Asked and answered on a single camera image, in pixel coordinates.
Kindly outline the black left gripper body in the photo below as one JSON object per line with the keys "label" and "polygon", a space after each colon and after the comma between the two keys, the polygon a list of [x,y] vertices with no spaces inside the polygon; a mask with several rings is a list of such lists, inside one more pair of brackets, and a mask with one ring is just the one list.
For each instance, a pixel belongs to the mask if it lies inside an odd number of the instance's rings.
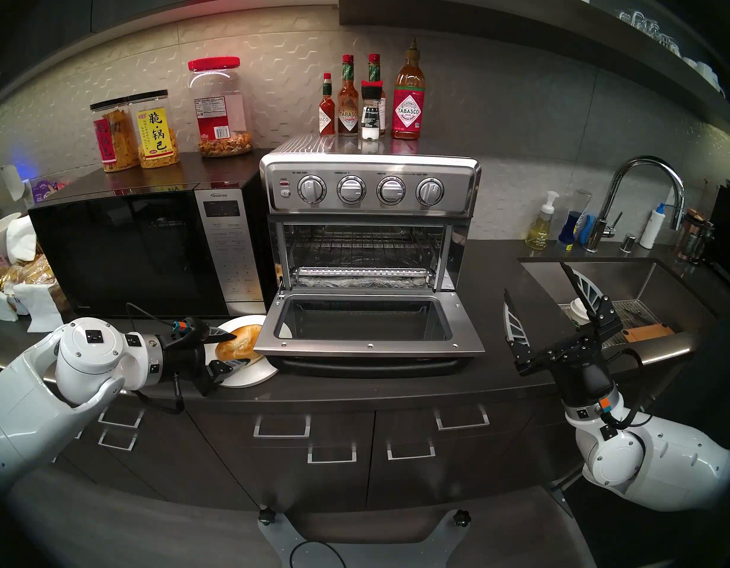
{"label": "black left gripper body", "polygon": [[161,334],[160,382],[170,383],[178,376],[180,380],[191,382],[203,397],[210,395],[214,391],[214,383],[206,364],[204,349],[209,339],[209,330]]}

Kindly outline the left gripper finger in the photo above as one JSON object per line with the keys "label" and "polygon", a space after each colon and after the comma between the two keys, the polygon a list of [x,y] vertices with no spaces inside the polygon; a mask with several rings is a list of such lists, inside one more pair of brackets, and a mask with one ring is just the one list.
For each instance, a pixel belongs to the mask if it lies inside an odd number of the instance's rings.
{"label": "left gripper finger", "polygon": [[212,327],[207,323],[194,323],[188,333],[193,342],[200,344],[219,344],[236,339],[236,335],[220,328]]}
{"label": "left gripper finger", "polygon": [[229,361],[212,360],[207,363],[207,375],[209,387],[214,387],[227,380],[232,374],[246,368],[251,359],[240,358]]}

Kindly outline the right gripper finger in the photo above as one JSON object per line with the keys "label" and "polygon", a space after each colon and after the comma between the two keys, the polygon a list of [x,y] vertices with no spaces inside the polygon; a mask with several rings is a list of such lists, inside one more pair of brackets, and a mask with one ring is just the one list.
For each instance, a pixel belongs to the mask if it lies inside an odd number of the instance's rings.
{"label": "right gripper finger", "polygon": [[597,336],[614,336],[623,329],[622,322],[610,298],[588,277],[567,264],[560,264],[580,301],[580,311],[593,325]]}
{"label": "right gripper finger", "polygon": [[530,342],[508,290],[504,290],[504,333],[516,367],[529,367],[533,358]]}

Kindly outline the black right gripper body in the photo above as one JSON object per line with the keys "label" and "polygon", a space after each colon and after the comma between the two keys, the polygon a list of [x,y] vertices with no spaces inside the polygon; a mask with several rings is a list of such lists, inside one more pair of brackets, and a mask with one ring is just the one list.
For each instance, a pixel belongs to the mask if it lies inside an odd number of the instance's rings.
{"label": "black right gripper body", "polygon": [[530,366],[515,368],[521,376],[549,371],[566,406],[587,407],[610,395],[615,387],[608,375],[602,343],[603,338],[596,335],[593,326],[584,326],[544,348],[530,345]]}

